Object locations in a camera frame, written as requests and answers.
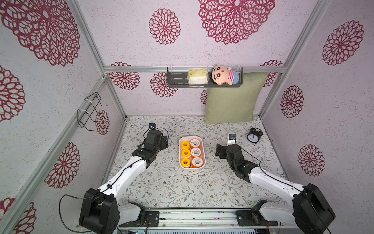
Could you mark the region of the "white plastic storage box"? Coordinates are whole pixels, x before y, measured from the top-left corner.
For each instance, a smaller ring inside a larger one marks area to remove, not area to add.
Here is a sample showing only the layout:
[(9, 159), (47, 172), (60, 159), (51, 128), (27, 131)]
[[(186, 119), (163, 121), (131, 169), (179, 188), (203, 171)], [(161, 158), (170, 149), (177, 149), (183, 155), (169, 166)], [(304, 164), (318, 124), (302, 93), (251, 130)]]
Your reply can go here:
[(204, 144), (199, 136), (183, 136), (179, 139), (179, 165), (186, 171), (197, 171), (206, 165)]

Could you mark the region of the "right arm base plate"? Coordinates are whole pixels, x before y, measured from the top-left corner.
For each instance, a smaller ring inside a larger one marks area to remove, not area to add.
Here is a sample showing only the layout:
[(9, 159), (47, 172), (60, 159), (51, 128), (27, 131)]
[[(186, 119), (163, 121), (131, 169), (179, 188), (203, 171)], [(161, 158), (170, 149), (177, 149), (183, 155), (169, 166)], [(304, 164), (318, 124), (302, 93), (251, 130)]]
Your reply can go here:
[(260, 209), (267, 201), (260, 200), (251, 210), (237, 210), (235, 212), (239, 226), (278, 226), (278, 222), (269, 221), (260, 213)]

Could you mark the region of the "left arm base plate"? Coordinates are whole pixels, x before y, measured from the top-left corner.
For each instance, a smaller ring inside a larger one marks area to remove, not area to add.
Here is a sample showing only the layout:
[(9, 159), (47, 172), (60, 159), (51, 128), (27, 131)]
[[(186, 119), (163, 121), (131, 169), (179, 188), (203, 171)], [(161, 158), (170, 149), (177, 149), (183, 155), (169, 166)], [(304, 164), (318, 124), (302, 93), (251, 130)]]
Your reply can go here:
[(119, 225), (120, 228), (158, 227), (160, 220), (159, 211), (145, 211), (137, 221), (126, 222)]

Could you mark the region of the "orange tape roll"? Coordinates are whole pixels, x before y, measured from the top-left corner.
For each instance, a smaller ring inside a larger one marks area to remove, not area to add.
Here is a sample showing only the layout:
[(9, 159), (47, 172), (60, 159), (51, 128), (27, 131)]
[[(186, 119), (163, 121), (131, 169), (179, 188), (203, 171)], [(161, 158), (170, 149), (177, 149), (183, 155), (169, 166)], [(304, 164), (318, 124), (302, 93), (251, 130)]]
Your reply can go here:
[(201, 141), (199, 139), (197, 139), (197, 138), (194, 138), (194, 139), (192, 139), (190, 141), (190, 147), (191, 147), (191, 149), (193, 149), (193, 148), (199, 148), (200, 145), (201, 145)]
[(193, 168), (200, 168), (204, 165), (204, 161), (200, 157), (194, 157), (191, 164)]
[(191, 157), (192, 158), (200, 157), (201, 155), (202, 155), (202, 151), (201, 151), (200, 148), (195, 147), (195, 148), (191, 149)]

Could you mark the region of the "yellow tape roll top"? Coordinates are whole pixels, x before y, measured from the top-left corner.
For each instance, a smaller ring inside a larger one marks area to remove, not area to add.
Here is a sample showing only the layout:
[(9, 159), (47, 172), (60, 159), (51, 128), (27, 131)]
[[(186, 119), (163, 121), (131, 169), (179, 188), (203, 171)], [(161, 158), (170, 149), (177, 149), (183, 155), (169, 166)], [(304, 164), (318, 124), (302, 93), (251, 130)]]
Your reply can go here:
[(191, 149), (190, 142), (189, 141), (183, 141), (181, 143), (181, 149), (182, 149), (182, 151), (183, 150), (190, 150)]

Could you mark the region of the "yellow tape roll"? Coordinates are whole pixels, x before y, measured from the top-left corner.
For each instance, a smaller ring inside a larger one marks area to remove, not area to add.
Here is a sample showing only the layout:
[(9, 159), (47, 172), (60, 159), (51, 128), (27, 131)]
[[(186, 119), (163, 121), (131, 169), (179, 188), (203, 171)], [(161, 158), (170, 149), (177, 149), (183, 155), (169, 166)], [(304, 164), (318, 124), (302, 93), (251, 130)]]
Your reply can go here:
[(182, 159), (181, 166), (183, 168), (190, 168), (191, 167), (191, 160), (190, 159)]
[(188, 159), (191, 157), (191, 151), (189, 149), (182, 150), (182, 157), (184, 159)]
[(190, 142), (189, 141), (183, 141), (181, 143), (181, 149), (182, 149), (182, 151), (183, 150), (190, 150), (191, 149)]

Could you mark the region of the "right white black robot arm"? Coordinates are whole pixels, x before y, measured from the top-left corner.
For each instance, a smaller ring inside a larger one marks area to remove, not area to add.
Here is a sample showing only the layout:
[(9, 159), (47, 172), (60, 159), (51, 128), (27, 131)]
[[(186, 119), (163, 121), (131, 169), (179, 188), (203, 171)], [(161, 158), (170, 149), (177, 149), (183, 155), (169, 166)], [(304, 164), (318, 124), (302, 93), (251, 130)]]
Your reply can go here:
[(217, 144), (215, 155), (227, 160), (238, 178), (261, 186), (286, 201), (286, 205), (259, 201), (251, 208), (254, 224), (276, 221), (296, 225), (305, 234), (323, 234), (329, 230), (336, 215), (317, 186), (300, 185), (269, 173), (260, 164), (246, 160), (237, 144)]

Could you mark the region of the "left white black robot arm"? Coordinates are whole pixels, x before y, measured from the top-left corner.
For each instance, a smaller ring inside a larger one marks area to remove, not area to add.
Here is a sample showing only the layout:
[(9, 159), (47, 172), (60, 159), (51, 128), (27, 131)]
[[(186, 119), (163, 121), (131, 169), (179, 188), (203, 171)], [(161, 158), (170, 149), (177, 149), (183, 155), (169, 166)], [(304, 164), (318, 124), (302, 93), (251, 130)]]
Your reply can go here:
[(136, 202), (119, 205), (118, 201), (134, 180), (155, 161), (158, 152), (168, 148), (168, 137), (148, 136), (133, 151), (124, 168), (97, 189), (84, 194), (79, 225), (97, 234), (111, 234), (117, 226), (146, 223), (145, 207)]

